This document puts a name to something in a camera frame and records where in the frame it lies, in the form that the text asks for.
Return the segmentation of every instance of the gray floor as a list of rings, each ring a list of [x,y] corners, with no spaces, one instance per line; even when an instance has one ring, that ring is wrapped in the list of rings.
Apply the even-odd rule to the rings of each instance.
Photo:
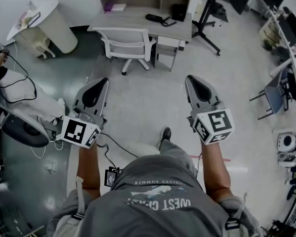
[[[51,46],[50,49],[57,57],[55,59],[50,56],[46,60],[36,58],[17,45],[17,61],[28,71],[34,82],[55,99],[63,97],[68,105],[71,105],[77,91],[86,83],[101,50],[97,34],[84,31],[74,33],[79,39],[77,50],[64,55],[55,46]],[[15,46],[10,45],[8,48],[15,57]],[[13,69],[13,66],[14,62],[9,58],[6,67]],[[55,130],[54,126],[45,125]],[[30,232],[24,220],[34,228],[46,225],[51,215],[61,207],[66,198],[70,148],[70,144],[65,143],[64,149],[57,151],[54,144],[49,143],[44,158],[38,159],[29,147],[3,136],[5,171],[4,185],[0,186],[0,203],[4,203],[12,217],[18,221],[18,225],[14,224],[11,217],[8,217],[8,211],[4,210],[7,224],[15,236],[21,236],[16,226],[24,234]],[[38,156],[43,154],[43,148],[34,150]],[[49,174],[45,168],[51,169],[53,162],[53,170],[56,172]]]
[[[64,97],[68,105],[87,77],[109,77],[104,110],[108,123],[104,131],[138,156],[158,153],[156,145],[165,125],[171,127],[174,143],[192,156],[200,154],[200,140],[186,120],[191,108],[184,80],[190,74],[208,80],[231,109],[236,125],[232,136],[220,143],[223,157],[230,160],[226,166],[232,192],[240,197],[248,192],[247,207],[267,226],[289,206],[286,195],[290,188],[284,184],[286,170],[277,164],[276,135],[272,129],[296,121],[296,106],[291,105],[289,112],[257,121],[267,109],[265,101],[249,103],[249,99],[271,80],[268,72],[274,61],[261,47],[257,33],[262,23],[259,18],[252,13],[238,15],[231,5],[225,6],[229,23],[219,27],[218,22],[215,28],[205,29],[208,38],[221,48],[221,56],[217,57],[206,43],[195,38],[178,53],[172,72],[153,68],[145,71],[137,61],[132,61],[124,77],[121,70],[125,61],[109,62],[105,56],[98,57],[101,44],[90,33],[76,33],[80,46],[72,55],[43,60],[18,48],[18,60],[46,93],[54,98]],[[104,136],[99,136],[98,143],[109,144],[108,155],[120,168],[134,160]],[[35,158],[29,148],[8,138],[4,138],[3,148],[9,194],[30,224],[35,227],[45,224],[65,199],[69,146],[56,151],[53,144],[49,145],[42,160]],[[99,149],[102,184],[104,170],[109,166],[104,152]],[[53,161],[57,172],[49,174],[45,167],[51,167]],[[202,164],[198,180],[203,185],[201,169]],[[102,185],[101,193],[107,191]]]

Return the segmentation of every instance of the person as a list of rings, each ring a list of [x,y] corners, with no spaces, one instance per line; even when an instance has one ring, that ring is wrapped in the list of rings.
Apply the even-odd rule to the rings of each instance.
[[[205,194],[191,158],[170,139],[167,127],[158,146],[160,154],[131,162],[102,196],[96,143],[89,150],[80,148],[77,175],[84,180],[86,211],[78,236],[226,236],[227,220],[239,211],[245,214],[246,236],[261,236],[256,219],[232,195],[219,144],[202,143]],[[50,220],[48,237],[71,236],[57,225],[66,215],[77,213],[78,193],[72,191]]]
[[[24,75],[2,66],[8,55],[7,49],[0,53],[0,91],[7,100],[8,108],[11,111],[19,109],[57,125],[57,121],[65,116],[64,100],[54,100]]]

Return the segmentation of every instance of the tripod stand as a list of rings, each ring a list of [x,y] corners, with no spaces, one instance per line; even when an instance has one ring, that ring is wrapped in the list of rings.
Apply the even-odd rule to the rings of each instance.
[[[212,8],[215,4],[215,1],[216,0],[207,0],[206,2],[206,5],[205,5],[205,8],[204,8],[204,11],[202,13],[202,16],[201,16],[201,19],[199,22],[197,21],[192,21],[192,23],[197,26],[198,28],[198,31],[195,32],[193,35],[192,35],[192,38],[196,37],[196,36],[200,36],[202,37],[204,40],[206,40],[216,51],[217,51],[217,56],[220,56],[220,49],[213,43],[211,42],[210,39],[208,39],[206,37],[206,35],[203,33],[203,30],[204,30],[204,27],[205,26],[215,26],[215,21],[212,21],[212,22],[207,22],[211,12],[212,12]]]

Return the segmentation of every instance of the round white table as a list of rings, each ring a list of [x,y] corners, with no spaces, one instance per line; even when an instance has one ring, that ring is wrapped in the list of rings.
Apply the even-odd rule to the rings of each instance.
[[[11,28],[6,40],[15,39],[31,53],[39,56],[40,54],[31,47],[31,44],[37,31],[40,29],[61,52],[72,52],[78,44],[78,39],[58,12],[58,4],[58,0],[47,0],[40,4],[35,11],[28,10],[26,17],[35,16],[38,12],[40,12],[41,15],[29,28],[22,27],[17,29],[16,26],[18,22],[16,22]]]

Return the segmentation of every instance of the desk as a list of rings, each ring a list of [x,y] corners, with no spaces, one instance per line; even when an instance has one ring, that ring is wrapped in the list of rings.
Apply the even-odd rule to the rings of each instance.
[[[192,15],[190,13],[186,14],[184,22],[178,21],[175,25],[169,27],[145,19],[147,14],[162,18],[169,17],[168,13],[162,13],[156,8],[126,6],[124,11],[98,13],[88,31],[93,31],[93,27],[145,28],[148,29],[149,35],[152,37],[163,36],[184,41],[192,40]]]
[[[285,45],[288,48],[289,54],[290,54],[290,59],[288,59],[286,62],[284,62],[283,64],[281,64],[280,66],[278,66],[277,68],[273,69],[270,71],[269,75],[270,76],[275,76],[281,69],[285,68],[286,66],[288,66],[289,64],[292,64],[292,71],[294,73],[294,77],[295,77],[295,81],[296,81],[296,53],[293,52],[292,48],[290,47],[290,43],[288,42],[286,36],[284,35],[281,26],[277,20],[278,15],[277,13],[274,13],[268,6],[267,4],[264,2],[264,0],[260,0],[263,4],[263,6],[265,6],[271,17],[270,19],[272,19],[272,21],[274,22],[276,28],[279,30],[279,34],[282,38],[282,40],[284,41]],[[296,127],[294,128],[285,128],[285,129],[277,129],[277,130],[273,130],[273,133],[284,133],[284,132],[296,132]]]
[[[61,50],[63,53],[72,52],[78,44],[78,39],[74,36],[70,28],[62,19],[57,10],[58,0],[47,0],[37,7],[35,11],[28,10],[27,16],[34,16],[38,12],[41,13],[38,18],[29,28],[16,28],[16,24],[11,28],[6,40],[15,39],[23,45],[28,51],[35,56],[39,56],[32,47],[31,43],[37,34],[37,31],[43,31],[48,38]]]
[[[148,29],[149,36],[157,38],[154,67],[171,71],[180,41],[192,40],[192,15],[187,13],[184,22],[178,21],[175,25],[164,27],[160,23],[147,20],[147,14],[157,15],[163,19],[169,17],[168,13],[156,8],[126,6],[124,11],[98,13],[88,31],[94,31],[93,28],[97,27]]]

